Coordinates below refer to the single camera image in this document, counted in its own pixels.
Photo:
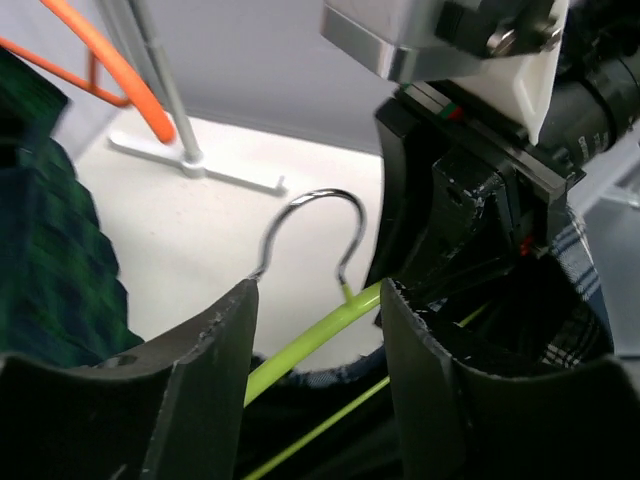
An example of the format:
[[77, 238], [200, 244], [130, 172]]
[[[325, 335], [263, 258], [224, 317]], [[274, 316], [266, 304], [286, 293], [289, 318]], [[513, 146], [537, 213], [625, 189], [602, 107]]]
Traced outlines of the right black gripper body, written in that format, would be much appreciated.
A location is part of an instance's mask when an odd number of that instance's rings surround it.
[[449, 81], [398, 88], [376, 111], [383, 193], [367, 279], [433, 300], [542, 256], [567, 224], [581, 178], [564, 148]]

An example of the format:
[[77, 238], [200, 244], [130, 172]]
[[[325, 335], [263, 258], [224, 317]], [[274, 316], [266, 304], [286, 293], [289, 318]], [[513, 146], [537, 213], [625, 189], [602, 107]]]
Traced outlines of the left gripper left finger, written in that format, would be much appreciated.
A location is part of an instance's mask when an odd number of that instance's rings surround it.
[[5, 479], [229, 479], [257, 321], [245, 279], [95, 367], [1, 359]]

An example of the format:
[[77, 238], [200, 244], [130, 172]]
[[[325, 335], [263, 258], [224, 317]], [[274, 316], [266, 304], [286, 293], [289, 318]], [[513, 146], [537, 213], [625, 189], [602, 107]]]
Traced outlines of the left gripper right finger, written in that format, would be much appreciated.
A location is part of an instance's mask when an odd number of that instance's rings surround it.
[[635, 479], [639, 365], [536, 365], [420, 317], [392, 280], [381, 312], [408, 479]]

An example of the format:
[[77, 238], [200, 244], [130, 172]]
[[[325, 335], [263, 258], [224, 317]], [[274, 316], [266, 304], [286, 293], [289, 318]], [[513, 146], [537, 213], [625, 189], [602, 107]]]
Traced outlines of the navy white plaid skirt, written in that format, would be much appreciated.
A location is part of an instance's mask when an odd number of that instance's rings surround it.
[[[506, 277], [425, 307], [537, 366], [573, 368], [613, 350], [583, 220], [570, 215], [551, 251]], [[238, 479], [400, 479], [404, 475], [386, 352], [291, 370], [248, 407]]]

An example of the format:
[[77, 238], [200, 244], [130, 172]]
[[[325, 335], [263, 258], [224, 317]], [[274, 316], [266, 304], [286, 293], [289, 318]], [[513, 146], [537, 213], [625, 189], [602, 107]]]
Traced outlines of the lime green hanger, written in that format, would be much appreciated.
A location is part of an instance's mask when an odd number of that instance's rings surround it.
[[[268, 270], [277, 232], [287, 217], [312, 201], [329, 197], [341, 198], [351, 203], [356, 211], [357, 217], [354, 236], [336, 267], [336, 279], [344, 296], [344, 303], [309, 327], [249, 374], [244, 399], [245, 405], [251, 404], [259, 395], [284, 377], [287, 372], [291, 371], [302, 360], [311, 355], [311, 353], [315, 352], [339, 332], [380, 304], [380, 285], [378, 283], [365, 288], [359, 294], [355, 295], [346, 279], [346, 267], [354, 252], [361, 244], [366, 230], [366, 212], [358, 197], [342, 189], [324, 188], [313, 190], [295, 198], [283, 207], [272, 219], [264, 232], [260, 244], [259, 263], [249, 277], [255, 281], [260, 281]], [[263, 478], [339, 421], [346, 418], [347, 415], [355, 411], [367, 400], [373, 398], [389, 385], [389, 383], [390, 378], [384, 377], [308, 433], [281, 450], [281, 452], [270, 460], [247, 474], [246, 477], [248, 479]]]

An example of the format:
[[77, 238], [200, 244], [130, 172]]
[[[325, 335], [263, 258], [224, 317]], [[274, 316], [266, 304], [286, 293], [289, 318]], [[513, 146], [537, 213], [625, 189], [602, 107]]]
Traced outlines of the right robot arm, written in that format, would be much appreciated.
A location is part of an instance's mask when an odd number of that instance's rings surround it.
[[399, 87], [376, 112], [384, 190], [366, 281], [429, 299], [542, 257], [584, 166], [639, 118], [639, 5], [570, 7], [539, 134], [450, 80]]

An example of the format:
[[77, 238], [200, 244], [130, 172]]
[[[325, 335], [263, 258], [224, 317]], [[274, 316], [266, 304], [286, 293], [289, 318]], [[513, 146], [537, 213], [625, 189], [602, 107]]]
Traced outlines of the dark green plaid skirt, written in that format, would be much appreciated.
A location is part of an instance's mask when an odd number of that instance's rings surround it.
[[53, 135], [67, 104], [1, 52], [1, 350], [70, 368], [143, 341], [94, 199]]

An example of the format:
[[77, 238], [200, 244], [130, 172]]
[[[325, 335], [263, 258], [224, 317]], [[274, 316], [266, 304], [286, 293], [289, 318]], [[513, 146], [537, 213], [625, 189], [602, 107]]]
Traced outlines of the empty orange hanger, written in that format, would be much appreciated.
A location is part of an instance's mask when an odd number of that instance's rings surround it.
[[[64, 0], [42, 0], [42, 4], [63, 22], [87, 49], [87, 76], [82, 78], [34, 52], [6, 39], [1, 46], [57, 78], [117, 108], [133, 106], [163, 144], [172, 143], [176, 128], [146, 82], [114, 45], [78, 10]], [[99, 85], [99, 69], [104, 68], [124, 93], [117, 96]]]

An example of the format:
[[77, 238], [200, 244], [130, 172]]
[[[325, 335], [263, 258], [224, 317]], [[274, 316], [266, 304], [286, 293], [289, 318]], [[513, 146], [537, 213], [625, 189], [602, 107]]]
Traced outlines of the white clothes rack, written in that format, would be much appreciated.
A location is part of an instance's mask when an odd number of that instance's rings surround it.
[[155, 138], [113, 130], [108, 134], [113, 150], [172, 167], [194, 180], [207, 178], [272, 197], [287, 193], [283, 175], [244, 159], [222, 136], [204, 139], [204, 124], [187, 115], [148, 1], [98, 1], [96, 6], [135, 80], [151, 90], [148, 100], [133, 99], [131, 106]]

